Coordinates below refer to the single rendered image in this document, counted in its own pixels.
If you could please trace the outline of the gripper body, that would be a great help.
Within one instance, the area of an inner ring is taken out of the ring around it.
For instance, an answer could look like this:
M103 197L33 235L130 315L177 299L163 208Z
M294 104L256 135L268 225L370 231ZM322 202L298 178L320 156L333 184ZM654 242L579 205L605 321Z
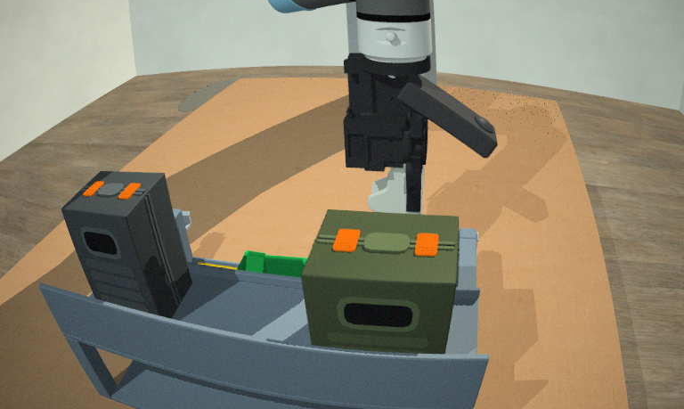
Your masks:
M373 61L361 56L365 55L350 53L344 60L349 94L343 120L346 168L380 172L385 168L403 168L403 164L411 162L411 145L415 140L422 141L423 169L427 161L428 119L399 101L397 95L409 76L430 71L430 56L406 63ZM389 76L395 76L397 82Z

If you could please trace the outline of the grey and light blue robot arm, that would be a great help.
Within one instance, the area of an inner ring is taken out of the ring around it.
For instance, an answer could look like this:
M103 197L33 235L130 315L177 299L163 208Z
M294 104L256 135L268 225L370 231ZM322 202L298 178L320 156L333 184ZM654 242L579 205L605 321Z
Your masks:
M429 0L268 0L268 2L273 9L282 13L313 11L316 8L356 2L358 50L367 59L406 63L423 61L432 53ZM370 20L371 22L366 22ZM396 22L415 22L415 24L386 24ZM409 76L397 95L397 99L466 144L483 158L488 158L497 147L495 128L487 119L480 117L420 74Z

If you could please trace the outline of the green bin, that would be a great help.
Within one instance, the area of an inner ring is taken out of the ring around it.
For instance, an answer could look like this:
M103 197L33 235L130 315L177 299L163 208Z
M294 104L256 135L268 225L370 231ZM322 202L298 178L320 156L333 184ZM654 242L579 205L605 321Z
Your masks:
M246 250L237 270L301 277L307 259Z

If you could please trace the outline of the dark grey tool case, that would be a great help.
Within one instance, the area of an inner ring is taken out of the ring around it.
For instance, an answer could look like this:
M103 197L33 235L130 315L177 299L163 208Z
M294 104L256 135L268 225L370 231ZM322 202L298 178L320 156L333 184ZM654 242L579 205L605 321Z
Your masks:
M172 319L192 280L165 173L100 171L61 211L96 299Z

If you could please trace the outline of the olive green tool case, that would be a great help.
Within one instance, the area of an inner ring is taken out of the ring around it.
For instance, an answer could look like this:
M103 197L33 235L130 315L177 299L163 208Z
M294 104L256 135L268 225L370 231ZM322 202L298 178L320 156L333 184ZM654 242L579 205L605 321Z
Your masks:
M311 344L445 354L459 217L328 209L301 274Z

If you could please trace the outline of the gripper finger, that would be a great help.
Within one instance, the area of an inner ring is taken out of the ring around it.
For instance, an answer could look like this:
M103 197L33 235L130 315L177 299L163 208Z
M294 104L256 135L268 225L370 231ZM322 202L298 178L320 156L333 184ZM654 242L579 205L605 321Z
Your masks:
M392 168L387 175L387 187L369 195L370 209L386 213L421 214L422 141L412 140L411 151L411 162L406 162L405 168Z
M405 168L406 164L403 164L403 167ZM423 205L423 188L424 188L423 169L422 169L422 175L423 175L423 180L422 180L422 205ZM386 187L387 187L387 176L380 178L379 180L374 181L371 185L371 192L374 193L374 192L383 190ZM404 190L406 191L406 177L404 177Z

